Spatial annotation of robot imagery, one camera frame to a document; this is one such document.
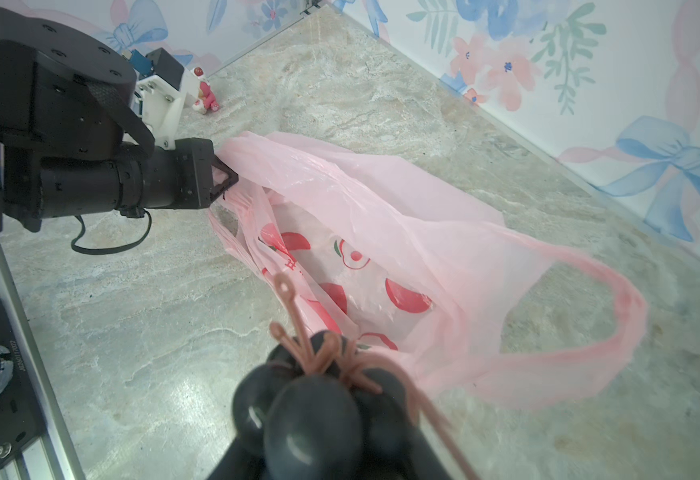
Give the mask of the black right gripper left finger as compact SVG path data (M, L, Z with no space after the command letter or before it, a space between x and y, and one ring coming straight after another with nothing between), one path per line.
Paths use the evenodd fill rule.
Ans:
M243 443L235 438L207 479L260 480L264 470L264 460L250 453Z

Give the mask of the fake dark grapes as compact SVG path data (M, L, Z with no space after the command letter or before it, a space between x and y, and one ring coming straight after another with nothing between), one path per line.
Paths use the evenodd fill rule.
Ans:
M448 421L403 368L336 332L309 334L289 277L277 274L274 289L296 334L270 324L278 344L232 402L235 438L264 460L261 479L407 479L409 431L421 431L422 419L464 477L478 478Z

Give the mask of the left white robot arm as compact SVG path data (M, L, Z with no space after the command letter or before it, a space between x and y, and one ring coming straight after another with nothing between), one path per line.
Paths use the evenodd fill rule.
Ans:
M199 210L238 180L208 139L161 145L133 110L136 72L67 25L0 7L0 231L47 218Z

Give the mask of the pink plastic bag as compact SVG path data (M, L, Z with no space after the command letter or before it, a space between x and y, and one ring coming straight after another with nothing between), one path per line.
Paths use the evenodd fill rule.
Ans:
M599 393L631 360L647 305L588 255L509 229L486 203L397 156L251 132L219 158L239 182L219 202L225 249L267 283L284 273L312 332L391 358L436 395L458 388L526 409ZM547 353L505 353L510 311L556 263L607 284L614 334Z

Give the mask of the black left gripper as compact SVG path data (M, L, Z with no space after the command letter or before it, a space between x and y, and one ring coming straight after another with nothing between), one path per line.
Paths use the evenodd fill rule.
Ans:
M4 176L4 213L31 232L42 221L117 210L203 209L224 198L239 175L208 139L189 138L147 155L126 143L109 160L41 156L11 148Z

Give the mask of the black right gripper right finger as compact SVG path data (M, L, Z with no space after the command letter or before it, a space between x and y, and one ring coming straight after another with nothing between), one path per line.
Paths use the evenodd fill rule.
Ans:
M451 480L422 432L415 427L409 431L406 450L406 478L411 480Z

